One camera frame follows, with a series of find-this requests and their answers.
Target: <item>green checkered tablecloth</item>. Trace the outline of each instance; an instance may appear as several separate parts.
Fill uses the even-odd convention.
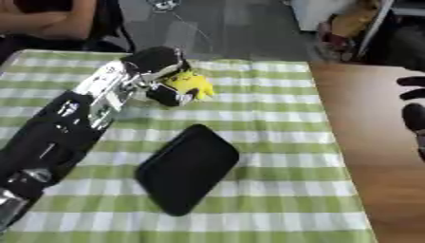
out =
[[[0,78],[2,142],[120,56],[24,51]],[[131,101],[71,175],[6,232],[6,242],[376,242],[306,63],[193,65],[217,95],[173,109]],[[194,123],[234,144],[241,159],[192,213],[168,216],[133,173]]]

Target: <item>gray floor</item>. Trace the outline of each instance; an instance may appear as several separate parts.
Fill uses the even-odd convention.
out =
[[[120,0],[138,49],[166,45],[189,58],[309,61],[311,37],[301,34],[290,7],[280,0],[182,0],[155,13],[145,0]],[[199,28],[208,40],[196,29]]]

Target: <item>black tray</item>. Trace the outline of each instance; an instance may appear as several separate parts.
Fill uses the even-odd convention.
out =
[[[239,160],[239,153],[205,125],[184,130],[140,165],[136,180],[169,215],[185,215]]]

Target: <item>white cabinet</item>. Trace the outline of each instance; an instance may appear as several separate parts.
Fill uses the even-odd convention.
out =
[[[315,31],[332,13],[340,13],[356,0],[292,0],[291,5],[300,30]]]

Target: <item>wooden surface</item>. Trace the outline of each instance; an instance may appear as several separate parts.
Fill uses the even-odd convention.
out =
[[[381,243],[425,242],[425,163],[404,127],[397,67],[311,64],[345,163]]]

